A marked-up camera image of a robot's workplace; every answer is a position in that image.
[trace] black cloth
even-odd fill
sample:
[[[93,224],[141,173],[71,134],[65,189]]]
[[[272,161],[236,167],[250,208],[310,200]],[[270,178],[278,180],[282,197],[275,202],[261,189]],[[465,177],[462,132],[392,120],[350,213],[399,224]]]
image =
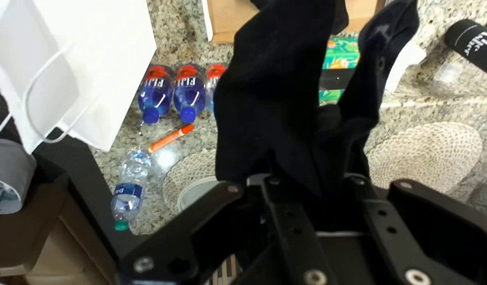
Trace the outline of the black cloth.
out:
[[[346,23],[343,0],[261,0],[236,34],[215,90],[217,177],[282,172],[316,196],[345,172],[369,175],[364,145],[378,123],[384,82],[416,33],[416,0],[395,0],[359,36],[361,61],[338,104],[318,107],[327,37]]]

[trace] gray tape roll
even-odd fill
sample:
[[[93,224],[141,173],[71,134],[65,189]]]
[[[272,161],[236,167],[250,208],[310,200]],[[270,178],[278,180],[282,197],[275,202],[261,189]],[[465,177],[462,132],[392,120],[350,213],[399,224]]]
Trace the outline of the gray tape roll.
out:
[[[36,159],[21,143],[0,139],[0,215],[22,208]]]

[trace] blue bottle cap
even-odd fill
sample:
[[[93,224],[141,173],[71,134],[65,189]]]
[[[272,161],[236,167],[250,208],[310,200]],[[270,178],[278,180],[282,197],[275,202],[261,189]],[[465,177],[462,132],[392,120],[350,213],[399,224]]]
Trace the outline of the blue bottle cap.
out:
[[[198,113],[196,109],[191,105],[185,105],[180,109],[180,120],[184,123],[193,123],[196,120]]]
[[[153,107],[147,107],[142,112],[142,120],[147,124],[153,124],[153,123],[157,123],[160,120],[160,112],[157,109],[153,109]]]
[[[125,221],[125,219],[116,219],[114,229],[116,229],[116,230],[127,230],[127,229],[130,229],[128,221]]]

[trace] plastic water bottle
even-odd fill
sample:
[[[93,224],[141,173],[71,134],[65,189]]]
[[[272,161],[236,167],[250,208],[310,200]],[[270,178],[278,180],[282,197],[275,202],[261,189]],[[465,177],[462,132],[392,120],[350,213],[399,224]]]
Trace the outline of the plastic water bottle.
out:
[[[116,230],[127,230],[128,223],[136,218],[152,170],[153,159],[149,151],[131,151],[122,162],[120,181],[116,185],[111,204]]]
[[[149,67],[146,82],[138,96],[144,123],[153,124],[161,116],[168,115],[174,96],[171,74],[172,71],[163,64],[153,64]]]
[[[207,112],[214,113],[214,93],[215,93],[215,86],[218,78],[223,75],[223,72],[226,71],[226,66],[221,63],[215,63],[212,66],[209,66],[207,69]]]
[[[196,64],[184,64],[177,71],[174,107],[184,123],[193,123],[206,107],[202,71]]]

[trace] white plastic bag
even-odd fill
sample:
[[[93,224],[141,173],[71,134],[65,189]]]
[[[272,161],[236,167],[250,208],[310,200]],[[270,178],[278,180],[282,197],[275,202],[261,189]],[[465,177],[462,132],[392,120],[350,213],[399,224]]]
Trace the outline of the white plastic bag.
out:
[[[109,150],[153,52],[146,0],[0,0],[0,91],[29,153],[55,126]]]

